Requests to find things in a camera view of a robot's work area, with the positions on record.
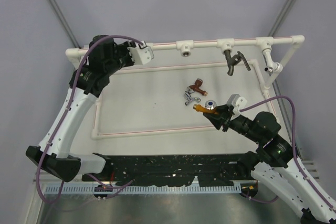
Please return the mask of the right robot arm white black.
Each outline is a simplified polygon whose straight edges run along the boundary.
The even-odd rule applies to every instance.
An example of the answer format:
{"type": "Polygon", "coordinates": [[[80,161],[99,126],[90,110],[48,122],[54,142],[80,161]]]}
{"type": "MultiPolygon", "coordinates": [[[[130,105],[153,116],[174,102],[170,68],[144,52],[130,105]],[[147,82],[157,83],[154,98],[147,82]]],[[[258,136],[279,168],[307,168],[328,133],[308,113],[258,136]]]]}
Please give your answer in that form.
{"type": "Polygon", "coordinates": [[[292,146],[279,135],[281,126],[270,112],[259,112],[253,120],[235,115],[233,107],[214,109],[194,106],[217,130],[231,129],[258,144],[255,152],[244,155],[237,172],[253,177],[283,200],[301,223],[335,223],[333,200],[303,167],[292,146]]]}

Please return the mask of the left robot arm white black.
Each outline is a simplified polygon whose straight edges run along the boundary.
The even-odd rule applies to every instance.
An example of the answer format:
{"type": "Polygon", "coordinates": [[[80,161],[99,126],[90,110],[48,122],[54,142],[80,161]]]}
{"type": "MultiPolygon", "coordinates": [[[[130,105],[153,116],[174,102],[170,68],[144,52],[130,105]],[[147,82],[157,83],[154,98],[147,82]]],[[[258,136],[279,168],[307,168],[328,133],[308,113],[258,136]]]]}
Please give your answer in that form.
{"type": "Polygon", "coordinates": [[[112,168],[101,154],[75,155],[70,149],[79,127],[110,76],[134,65],[130,48],[142,42],[127,36],[95,36],[69,83],[66,99],[51,128],[37,146],[29,146],[26,156],[37,165],[36,180],[45,171],[64,182],[77,175],[94,173],[101,181],[108,180],[112,168]]]}

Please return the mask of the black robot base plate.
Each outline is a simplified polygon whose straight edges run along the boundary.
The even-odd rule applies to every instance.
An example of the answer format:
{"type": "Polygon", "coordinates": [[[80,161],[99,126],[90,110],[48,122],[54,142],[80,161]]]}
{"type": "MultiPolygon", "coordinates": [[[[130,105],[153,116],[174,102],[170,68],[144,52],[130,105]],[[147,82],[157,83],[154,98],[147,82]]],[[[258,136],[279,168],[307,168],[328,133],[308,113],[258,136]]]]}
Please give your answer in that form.
{"type": "Polygon", "coordinates": [[[200,186],[226,186],[235,180],[251,180],[251,172],[263,163],[254,152],[202,155],[104,155],[100,172],[80,169],[84,182],[95,178],[118,186],[182,187],[198,179],[200,186]]]}

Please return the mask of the white PVC pipe frame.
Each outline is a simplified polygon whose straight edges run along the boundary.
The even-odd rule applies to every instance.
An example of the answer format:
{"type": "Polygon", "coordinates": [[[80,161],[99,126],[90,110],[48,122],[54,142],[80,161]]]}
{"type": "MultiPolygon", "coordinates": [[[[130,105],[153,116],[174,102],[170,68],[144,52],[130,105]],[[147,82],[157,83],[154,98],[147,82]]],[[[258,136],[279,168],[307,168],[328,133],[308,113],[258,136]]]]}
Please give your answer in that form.
{"type": "Polygon", "coordinates": [[[219,103],[235,93],[249,103],[269,100],[272,83],[280,73],[265,71],[262,51],[270,49],[273,61],[284,69],[304,39],[296,35],[148,44],[154,59],[144,66],[119,70],[104,88],[92,109],[91,137],[100,140],[211,130],[212,126],[197,117],[191,105],[184,104],[188,86],[202,79],[207,98],[219,103]],[[224,56],[227,49],[232,56],[240,51],[251,71],[240,62],[229,76],[224,56]]]}

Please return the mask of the orange faucet blue knob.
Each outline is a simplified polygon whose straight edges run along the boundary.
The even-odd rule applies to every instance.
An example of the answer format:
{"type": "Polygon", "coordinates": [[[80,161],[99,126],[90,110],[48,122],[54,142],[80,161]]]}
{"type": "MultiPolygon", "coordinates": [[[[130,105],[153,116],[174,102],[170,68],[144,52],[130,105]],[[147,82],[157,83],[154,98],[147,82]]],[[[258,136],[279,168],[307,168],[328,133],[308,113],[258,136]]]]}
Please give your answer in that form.
{"type": "Polygon", "coordinates": [[[196,112],[202,112],[202,113],[207,113],[207,114],[219,114],[217,112],[216,107],[217,107],[217,104],[213,100],[206,101],[204,106],[201,106],[200,104],[193,105],[193,109],[196,112]]]}

